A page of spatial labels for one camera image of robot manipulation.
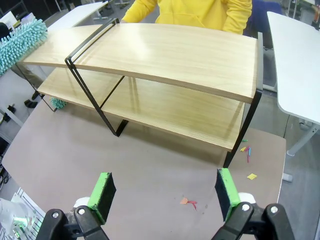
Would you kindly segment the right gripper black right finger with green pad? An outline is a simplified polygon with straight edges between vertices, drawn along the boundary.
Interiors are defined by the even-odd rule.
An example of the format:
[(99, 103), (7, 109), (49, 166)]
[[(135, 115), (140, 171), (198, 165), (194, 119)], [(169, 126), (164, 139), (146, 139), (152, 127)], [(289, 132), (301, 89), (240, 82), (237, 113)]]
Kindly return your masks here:
[(239, 240), (242, 235), (253, 235), (257, 240), (295, 239), (283, 205), (259, 207), (252, 194), (237, 191), (228, 168), (217, 170), (214, 187), (224, 221), (214, 240)]

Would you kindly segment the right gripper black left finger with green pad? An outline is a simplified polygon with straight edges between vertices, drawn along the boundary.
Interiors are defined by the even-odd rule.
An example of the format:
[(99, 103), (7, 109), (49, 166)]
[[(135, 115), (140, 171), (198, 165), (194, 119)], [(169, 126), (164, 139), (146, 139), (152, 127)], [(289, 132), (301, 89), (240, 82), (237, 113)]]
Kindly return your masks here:
[(107, 240), (106, 224), (116, 193), (111, 172), (102, 172), (87, 203), (68, 212), (53, 208), (46, 212), (37, 240)]

